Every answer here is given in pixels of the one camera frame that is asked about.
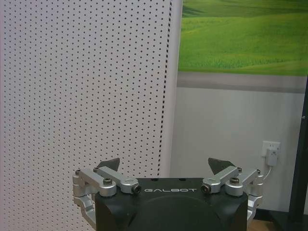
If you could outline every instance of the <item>bolt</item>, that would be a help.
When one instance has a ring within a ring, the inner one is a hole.
[[[230,178],[230,183],[231,184],[239,184],[240,180],[236,177],[232,177],[232,178]]]
[[[211,187],[209,185],[202,185],[201,186],[201,192],[204,194],[210,194],[211,193]]]
[[[136,184],[131,188],[133,194],[137,195],[141,192],[141,186]]]
[[[112,185],[112,179],[110,179],[110,178],[105,178],[105,179],[103,180],[103,184],[104,184],[105,186]]]

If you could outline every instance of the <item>plug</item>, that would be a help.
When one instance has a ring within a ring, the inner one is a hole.
[[[275,149],[267,149],[266,150],[266,161],[265,163],[268,166],[276,166],[278,160],[278,151]]]

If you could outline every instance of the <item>power outlet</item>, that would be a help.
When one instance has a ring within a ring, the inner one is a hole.
[[[279,154],[280,152],[280,142],[273,142],[273,141],[263,141],[262,145],[262,157],[266,157],[267,149],[276,150]]]

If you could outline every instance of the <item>cable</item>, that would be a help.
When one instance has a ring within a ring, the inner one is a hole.
[[[270,166],[269,171],[267,172],[266,176],[263,178],[263,180],[266,180],[266,178],[270,175],[271,170],[273,169],[273,166]]]

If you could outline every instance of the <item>green grass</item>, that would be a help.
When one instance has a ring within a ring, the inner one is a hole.
[[[185,0],[179,70],[307,75],[308,1]]]

